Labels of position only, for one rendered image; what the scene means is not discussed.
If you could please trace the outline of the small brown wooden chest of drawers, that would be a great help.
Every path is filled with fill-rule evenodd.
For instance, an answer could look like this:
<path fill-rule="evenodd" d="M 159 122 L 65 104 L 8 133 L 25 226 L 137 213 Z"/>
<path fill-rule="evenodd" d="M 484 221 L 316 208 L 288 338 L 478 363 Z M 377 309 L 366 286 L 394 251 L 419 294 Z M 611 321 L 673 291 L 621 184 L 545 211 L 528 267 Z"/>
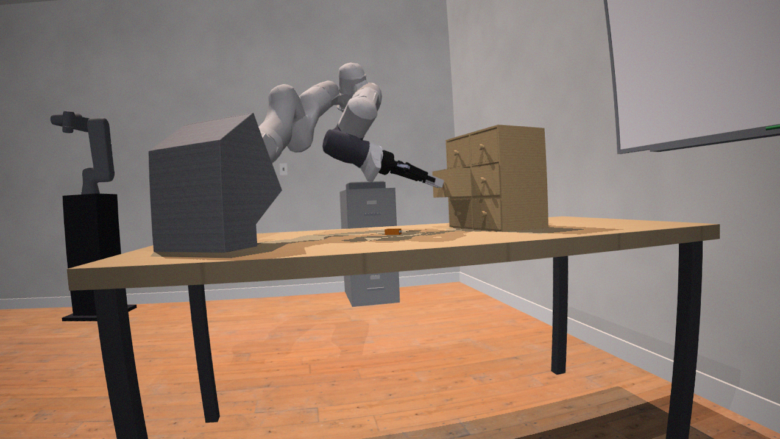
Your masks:
<path fill-rule="evenodd" d="M 454 228 L 498 232 L 548 228 L 548 176 L 544 128 L 498 124 L 446 140 L 446 155 L 448 142 L 463 137 L 470 137 L 471 140 L 472 135 L 493 129 L 498 129 L 498 160 L 472 164 L 470 145 L 470 165 L 454 168 L 470 168 L 472 189 L 472 167 L 499 163 L 500 194 L 473 196 L 472 190 L 472 196 L 448 197 L 448 201 L 472 198 L 473 222 L 474 198 L 500 198 L 502 229 Z"/>

